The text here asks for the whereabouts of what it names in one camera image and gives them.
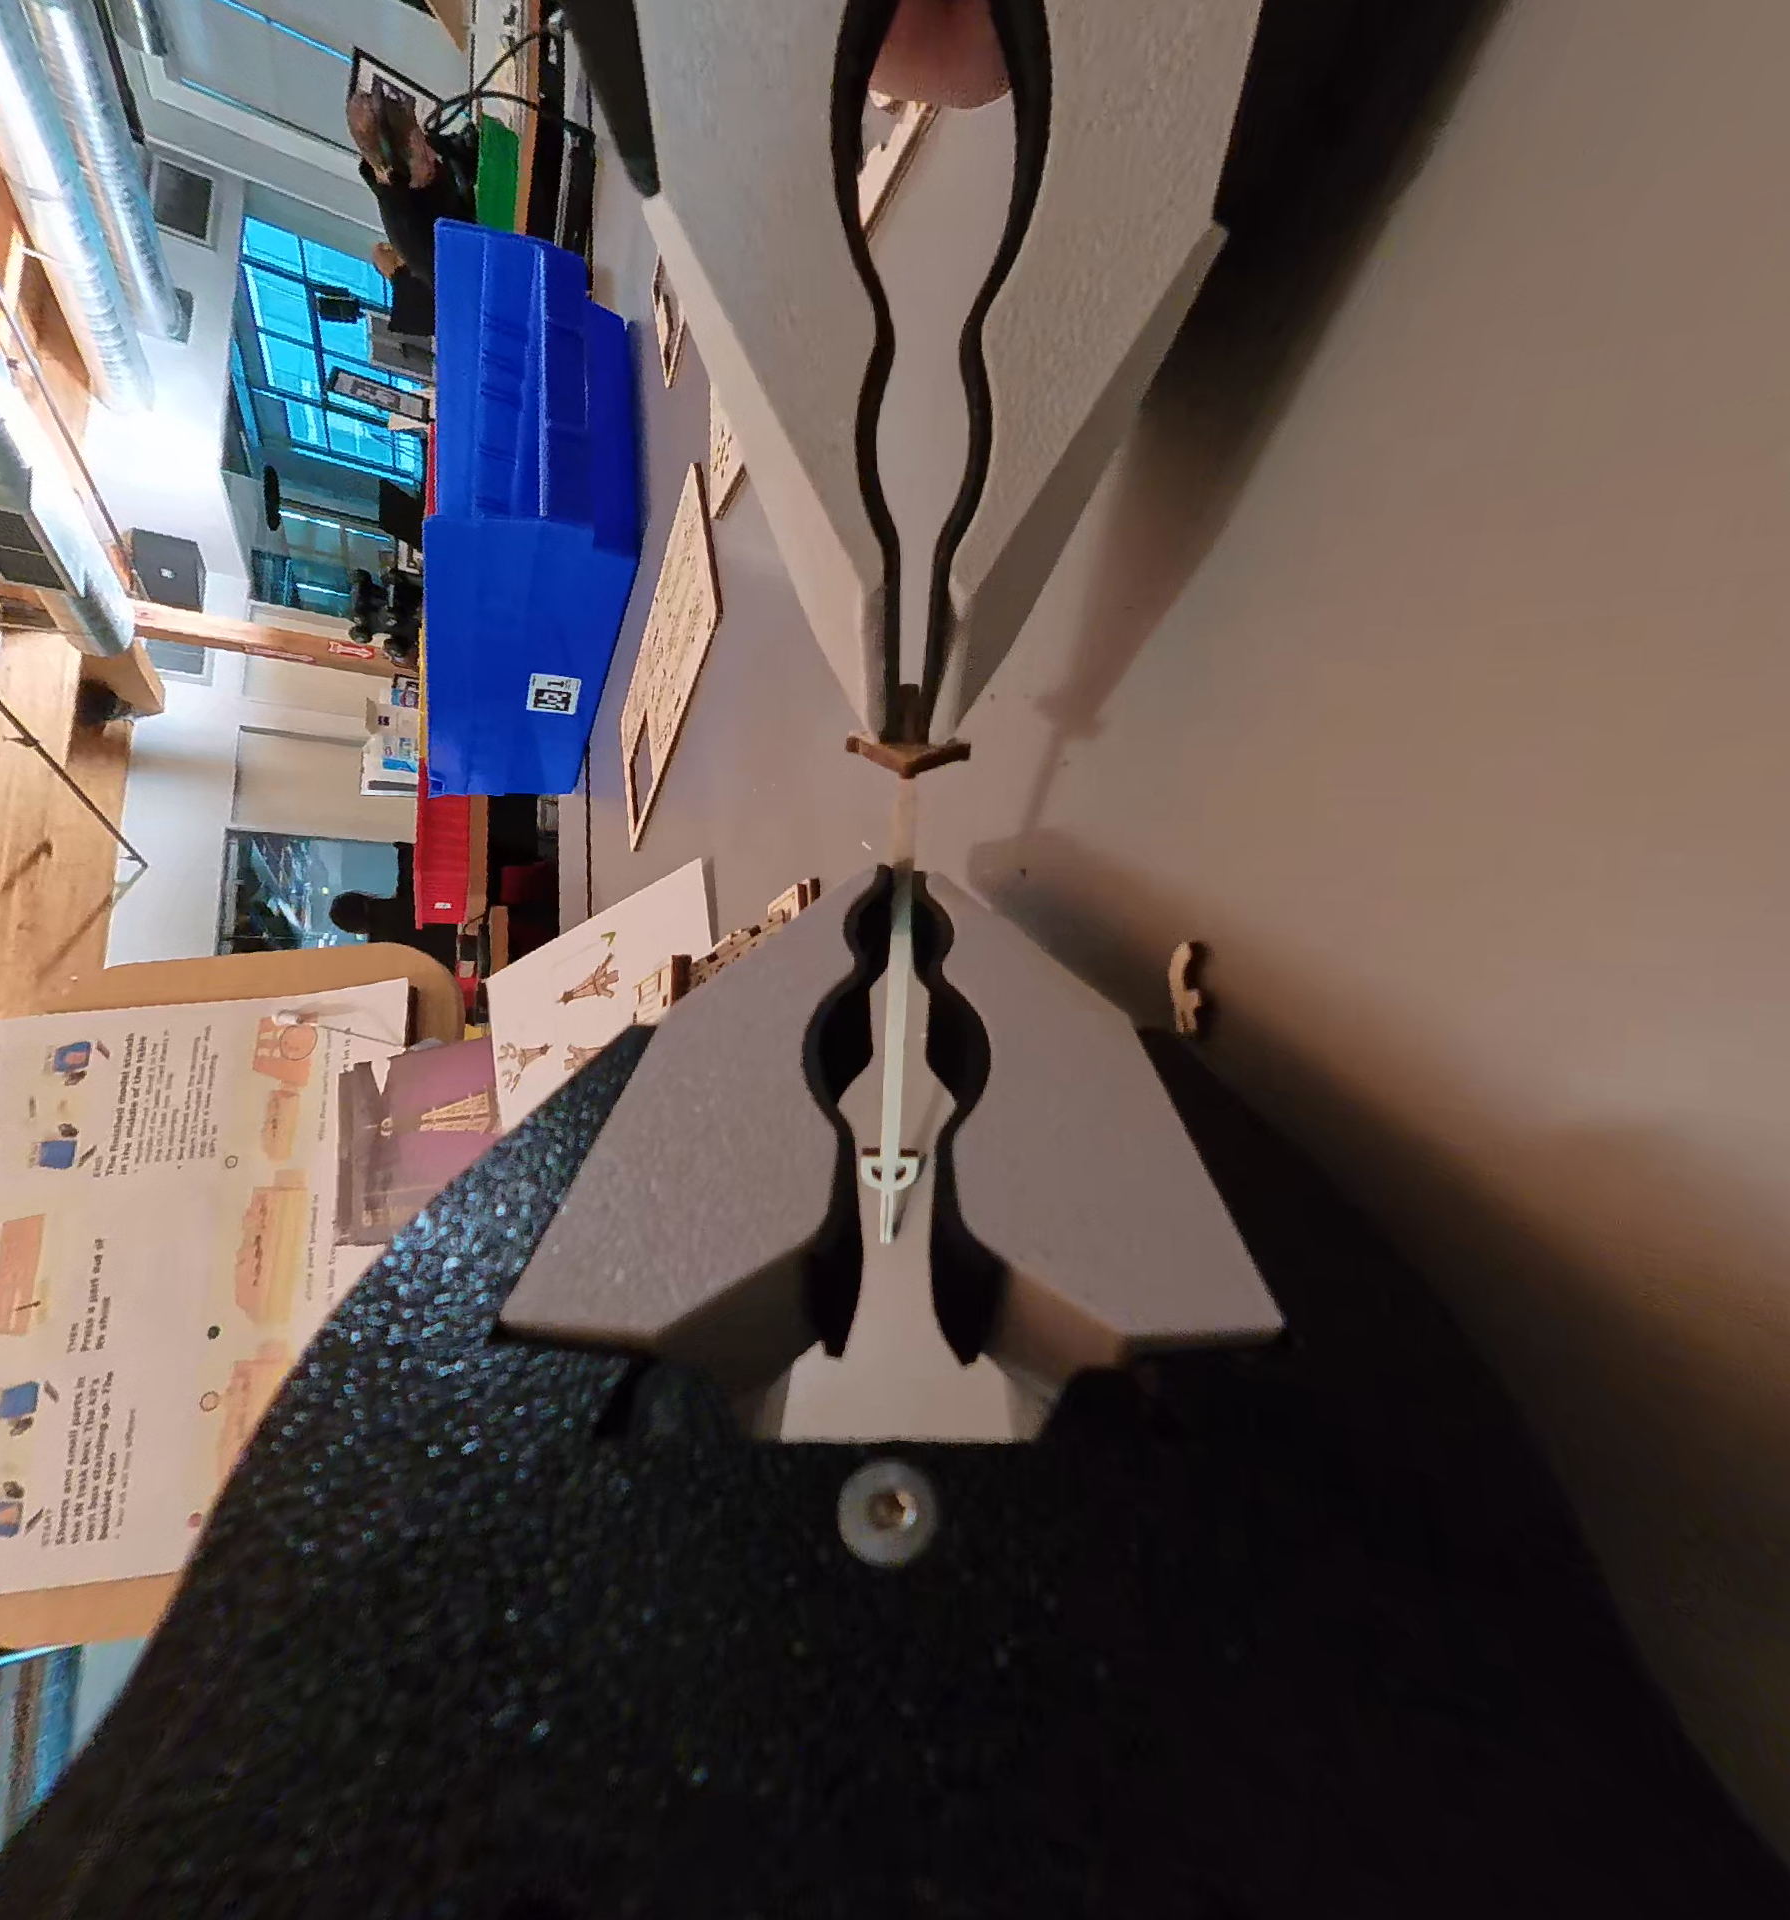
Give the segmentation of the silver ventilation duct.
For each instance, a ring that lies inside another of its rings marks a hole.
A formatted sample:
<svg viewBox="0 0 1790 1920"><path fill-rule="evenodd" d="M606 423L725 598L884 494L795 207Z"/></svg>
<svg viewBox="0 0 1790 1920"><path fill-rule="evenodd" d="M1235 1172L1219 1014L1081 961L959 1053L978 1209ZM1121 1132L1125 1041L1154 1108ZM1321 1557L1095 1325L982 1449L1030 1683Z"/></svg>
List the silver ventilation duct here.
<svg viewBox="0 0 1790 1920"><path fill-rule="evenodd" d="M147 146L99 5L0 2L0 164L86 349L126 372L145 341L185 343Z"/></svg>
<svg viewBox="0 0 1790 1920"><path fill-rule="evenodd" d="M0 350L0 507L36 515L82 577L81 592L38 594L57 623L92 659L124 659L135 645L132 598L98 539L93 517L18 392Z"/></svg>

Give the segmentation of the metal vent grille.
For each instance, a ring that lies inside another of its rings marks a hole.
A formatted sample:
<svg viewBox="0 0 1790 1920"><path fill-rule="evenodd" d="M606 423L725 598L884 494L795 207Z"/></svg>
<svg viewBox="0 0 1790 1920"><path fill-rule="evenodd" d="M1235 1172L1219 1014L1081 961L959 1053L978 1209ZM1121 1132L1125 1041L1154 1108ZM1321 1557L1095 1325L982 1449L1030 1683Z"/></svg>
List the metal vent grille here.
<svg viewBox="0 0 1790 1920"><path fill-rule="evenodd" d="M65 597L81 592L82 585L82 577L50 541L38 517L4 507L0 507L0 581Z"/></svg>

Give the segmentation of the printed instruction sheet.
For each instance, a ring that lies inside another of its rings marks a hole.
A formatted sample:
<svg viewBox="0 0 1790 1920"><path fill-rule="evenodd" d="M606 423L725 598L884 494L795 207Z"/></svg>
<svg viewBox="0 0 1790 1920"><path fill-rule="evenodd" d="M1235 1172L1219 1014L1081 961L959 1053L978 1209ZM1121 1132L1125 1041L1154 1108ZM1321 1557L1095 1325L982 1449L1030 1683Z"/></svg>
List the printed instruction sheet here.
<svg viewBox="0 0 1790 1920"><path fill-rule="evenodd" d="M0 1596L182 1572L367 1258L346 1069L407 982L0 1022Z"/></svg>

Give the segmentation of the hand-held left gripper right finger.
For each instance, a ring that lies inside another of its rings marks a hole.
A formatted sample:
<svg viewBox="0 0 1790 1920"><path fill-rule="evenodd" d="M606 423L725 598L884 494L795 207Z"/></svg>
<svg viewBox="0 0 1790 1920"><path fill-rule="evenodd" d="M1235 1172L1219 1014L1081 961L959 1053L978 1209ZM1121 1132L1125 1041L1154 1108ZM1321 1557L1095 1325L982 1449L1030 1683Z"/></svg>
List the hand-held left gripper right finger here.
<svg viewBox="0 0 1790 1920"><path fill-rule="evenodd" d="M942 1109L907 1262L978 1423L1033 1437L1074 1380L1263 1348L1285 1331L1136 1025L946 877L912 883L919 1064Z"/></svg>

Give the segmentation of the thin wooden tower spire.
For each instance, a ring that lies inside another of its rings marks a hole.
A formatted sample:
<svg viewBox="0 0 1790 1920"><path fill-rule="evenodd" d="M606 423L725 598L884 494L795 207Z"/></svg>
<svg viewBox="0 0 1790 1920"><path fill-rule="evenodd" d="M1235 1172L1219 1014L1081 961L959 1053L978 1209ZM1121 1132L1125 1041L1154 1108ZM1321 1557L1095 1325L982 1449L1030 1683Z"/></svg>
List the thin wooden tower spire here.
<svg viewBox="0 0 1790 1920"><path fill-rule="evenodd" d="M878 1136L861 1159L861 1179L874 1197L878 1244L892 1246L899 1235L907 1193L921 1168L919 1154L906 1145L907 1108L907 1025L915 993L915 854L916 854L916 780L898 780L889 829L889 934L884 967L884 1091Z"/></svg>

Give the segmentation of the instruction booklet on clipboard stand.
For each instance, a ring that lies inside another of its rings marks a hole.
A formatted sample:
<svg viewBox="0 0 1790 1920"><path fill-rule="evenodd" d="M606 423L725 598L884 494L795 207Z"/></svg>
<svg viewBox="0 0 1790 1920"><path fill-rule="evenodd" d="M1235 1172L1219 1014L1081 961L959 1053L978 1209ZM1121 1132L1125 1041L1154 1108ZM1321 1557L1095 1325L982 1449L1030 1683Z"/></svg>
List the instruction booklet on clipboard stand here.
<svg viewBox="0 0 1790 1920"><path fill-rule="evenodd" d="M455 1044L465 1035L465 1000L455 975L405 945L86 967L34 993L21 1012L81 1017L158 1005L296 1000L396 980L408 989L407 1031L414 1041ZM185 1577L185 1572L169 1572L0 1596L0 1655L152 1637Z"/></svg>

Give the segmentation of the purple tower picture card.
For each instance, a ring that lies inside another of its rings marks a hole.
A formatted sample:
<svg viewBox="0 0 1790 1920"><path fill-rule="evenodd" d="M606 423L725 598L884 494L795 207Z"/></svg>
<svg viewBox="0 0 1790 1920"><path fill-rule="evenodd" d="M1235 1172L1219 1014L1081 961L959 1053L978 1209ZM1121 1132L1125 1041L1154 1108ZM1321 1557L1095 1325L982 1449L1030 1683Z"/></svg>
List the purple tower picture card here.
<svg viewBox="0 0 1790 1920"><path fill-rule="evenodd" d="M387 1246L499 1139L493 1044L346 1069L336 1119L334 1241Z"/></svg>

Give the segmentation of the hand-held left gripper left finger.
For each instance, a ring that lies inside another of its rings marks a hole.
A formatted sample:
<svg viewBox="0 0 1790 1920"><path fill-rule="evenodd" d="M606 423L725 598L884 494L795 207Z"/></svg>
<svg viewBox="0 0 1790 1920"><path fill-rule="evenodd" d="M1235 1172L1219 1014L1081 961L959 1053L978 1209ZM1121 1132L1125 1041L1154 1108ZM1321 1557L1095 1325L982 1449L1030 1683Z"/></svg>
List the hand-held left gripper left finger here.
<svg viewBox="0 0 1790 1920"><path fill-rule="evenodd" d="M714 1387L782 1436L795 1365L861 1307L861 1141L894 870L869 869L731 963L641 1045L499 1312L504 1336Z"/></svg>

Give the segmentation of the red plastic bin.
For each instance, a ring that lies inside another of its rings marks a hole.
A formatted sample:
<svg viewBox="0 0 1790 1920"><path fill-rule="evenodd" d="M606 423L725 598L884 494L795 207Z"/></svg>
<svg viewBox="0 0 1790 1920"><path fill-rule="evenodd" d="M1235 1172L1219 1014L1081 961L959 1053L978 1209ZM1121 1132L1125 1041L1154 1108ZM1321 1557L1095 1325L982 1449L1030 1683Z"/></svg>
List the red plastic bin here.
<svg viewBox="0 0 1790 1920"><path fill-rule="evenodd" d="M490 900L490 813L484 796L424 795L410 854L419 926L474 926Z"/></svg>

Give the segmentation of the white instruction booklet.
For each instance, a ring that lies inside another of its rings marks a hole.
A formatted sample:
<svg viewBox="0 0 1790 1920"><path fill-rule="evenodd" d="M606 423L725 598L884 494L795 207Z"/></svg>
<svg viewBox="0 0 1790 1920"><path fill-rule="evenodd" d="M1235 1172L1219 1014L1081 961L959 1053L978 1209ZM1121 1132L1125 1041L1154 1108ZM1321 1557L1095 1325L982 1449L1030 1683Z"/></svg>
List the white instruction booklet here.
<svg viewBox="0 0 1790 1920"><path fill-rule="evenodd" d="M701 859L511 961L487 982L501 1129L511 1131L636 1022L641 986L717 940Z"/></svg>

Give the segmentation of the wooden parts sheet with arches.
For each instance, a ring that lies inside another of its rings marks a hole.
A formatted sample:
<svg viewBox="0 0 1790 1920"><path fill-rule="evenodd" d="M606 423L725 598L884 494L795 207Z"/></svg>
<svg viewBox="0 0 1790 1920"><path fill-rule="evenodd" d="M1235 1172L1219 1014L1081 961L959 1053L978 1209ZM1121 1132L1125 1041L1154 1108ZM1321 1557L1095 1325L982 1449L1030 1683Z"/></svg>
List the wooden parts sheet with arches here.
<svg viewBox="0 0 1790 1920"><path fill-rule="evenodd" d="M907 167L923 139L930 133L937 114L938 109L928 104L895 102L874 92L869 95L859 170L861 228L865 236L874 233L884 207L907 177ZM723 517L728 511L743 479L744 463L732 419L717 385L709 383L708 503L712 517Z"/></svg>

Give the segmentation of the large glass window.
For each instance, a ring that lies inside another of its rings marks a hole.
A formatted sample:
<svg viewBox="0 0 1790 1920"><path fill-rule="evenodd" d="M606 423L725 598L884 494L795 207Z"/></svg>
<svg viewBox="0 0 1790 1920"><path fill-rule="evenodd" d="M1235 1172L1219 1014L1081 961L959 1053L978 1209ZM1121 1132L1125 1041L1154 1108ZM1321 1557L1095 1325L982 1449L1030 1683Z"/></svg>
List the large glass window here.
<svg viewBox="0 0 1790 1920"><path fill-rule="evenodd" d="M232 387L249 444L367 479L412 484L426 460L417 433L382 407L336 394L351 372L410 392L382 372L370 324L388 315L388 283L362 255L245 215L238 240Z"/></svg>

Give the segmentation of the wooden sheet with rectangular cut-out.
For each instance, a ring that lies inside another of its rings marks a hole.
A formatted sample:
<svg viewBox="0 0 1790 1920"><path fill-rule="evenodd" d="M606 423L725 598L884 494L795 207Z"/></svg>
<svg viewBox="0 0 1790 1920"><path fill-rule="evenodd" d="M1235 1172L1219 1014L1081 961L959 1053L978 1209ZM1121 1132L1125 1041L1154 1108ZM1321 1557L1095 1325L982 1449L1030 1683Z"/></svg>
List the wooden sheet with rectangular cut-out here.
<svg viewBox="0 0 1790 1920"><path fill-rule="evenodd" d="M691 465L619 721L630 847L640 850L723 614L708 475Z"/></svg>

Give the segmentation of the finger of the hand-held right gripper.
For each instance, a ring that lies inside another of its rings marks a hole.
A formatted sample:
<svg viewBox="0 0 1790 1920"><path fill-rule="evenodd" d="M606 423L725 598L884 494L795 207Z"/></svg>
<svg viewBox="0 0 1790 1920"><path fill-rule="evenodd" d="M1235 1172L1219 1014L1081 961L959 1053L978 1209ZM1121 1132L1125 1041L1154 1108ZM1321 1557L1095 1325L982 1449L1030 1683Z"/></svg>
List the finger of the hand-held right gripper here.
<svg viewBox="0 0 1790 1920"><path fill-rule="evenodd" d="M969 437L930 558L926 730L1018 643L1203 289L1256 2L991 5L1015 161L959 338Z"/></svg>
<svg viewBox="0 0 1790 1920"><path fill-rule="evenodd" d="M638 5L646 210L800 609L861 727L919 735L878 428L894 324L861 127L898 5Z"/></svg>

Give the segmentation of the wooden tower model section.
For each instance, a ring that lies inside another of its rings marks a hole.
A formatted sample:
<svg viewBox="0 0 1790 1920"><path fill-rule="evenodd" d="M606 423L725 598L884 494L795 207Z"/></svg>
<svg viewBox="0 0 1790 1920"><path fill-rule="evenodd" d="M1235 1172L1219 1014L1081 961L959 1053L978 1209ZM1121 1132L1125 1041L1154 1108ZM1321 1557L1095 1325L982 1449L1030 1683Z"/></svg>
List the wooden tower model section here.
<svg viewBox="0 0 1790 1920"><path fill-rule="evenodd" d="M760 950L780 930L799 921L823 896L823 883L807 877L770 902L763 923L738 926L703 958L672 955L636 989L633 1025L657 1025L681 998L703 989L736 961Z"/></svg>

